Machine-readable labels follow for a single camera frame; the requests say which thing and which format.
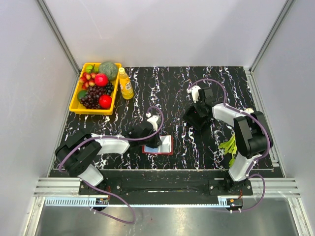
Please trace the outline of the black card dispenser box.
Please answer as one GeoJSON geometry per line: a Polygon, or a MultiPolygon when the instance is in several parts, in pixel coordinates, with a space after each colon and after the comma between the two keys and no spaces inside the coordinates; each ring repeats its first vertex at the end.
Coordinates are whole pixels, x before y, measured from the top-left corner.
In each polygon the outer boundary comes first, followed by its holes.
{"type": "Polygon", "coordinates": [[[200,108],[196,105],[191,105],[186,109],[183,120],[196,131],[200,131],[205,123],[212,117],[212,110],[208,107],[200,108]]]}

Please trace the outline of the red leather card holder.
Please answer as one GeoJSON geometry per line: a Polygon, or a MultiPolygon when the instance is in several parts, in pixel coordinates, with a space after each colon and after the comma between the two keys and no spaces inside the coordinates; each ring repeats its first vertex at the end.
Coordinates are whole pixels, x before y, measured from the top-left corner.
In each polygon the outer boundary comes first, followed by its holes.
{"type": "Polygon", "coordinates": [[[171,135],[160,136],[161,145],[155,148],[143,146],[142,153],[157,154],[157,155],[172,155],[173,154],[173,137],[171,135]]]}

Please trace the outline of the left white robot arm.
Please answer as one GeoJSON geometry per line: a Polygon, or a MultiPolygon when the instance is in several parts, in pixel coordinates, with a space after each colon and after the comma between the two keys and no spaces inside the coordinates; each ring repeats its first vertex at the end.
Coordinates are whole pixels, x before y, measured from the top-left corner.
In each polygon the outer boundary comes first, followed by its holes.
{"type": "Polygon", "coordinates": [[[158,147],[162,144],[157,133],[161,123],[161,117],[153,115],[129,131],[115,136],[78,131],[56,148],[55,156],[60,162],[59,167],[70,177],[78,177],[89,183],[95,194],[102,194],[107,183],[103,174],[93,164],[95,157],[111,153],[124,154],[130,148],[144,145],[158,147]]]}

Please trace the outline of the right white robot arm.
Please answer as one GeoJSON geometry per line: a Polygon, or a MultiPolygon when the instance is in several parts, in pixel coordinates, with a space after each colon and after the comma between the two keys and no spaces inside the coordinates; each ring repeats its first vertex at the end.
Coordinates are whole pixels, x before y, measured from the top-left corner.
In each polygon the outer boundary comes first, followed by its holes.
{"type": "Polygon", "coordinates": [[[238,153],[228,171],[230,179],[224,182],[225,191],[234,195],[241,190],[240,181],[249,176],[254,162],[268,153],[268,148],[273,145],[265,115],[261,111],[249,113],[217,101],[210,88],[193,86],[188,93],[192,96],[198,118],[213,118],[234,129],[238,153]]]}

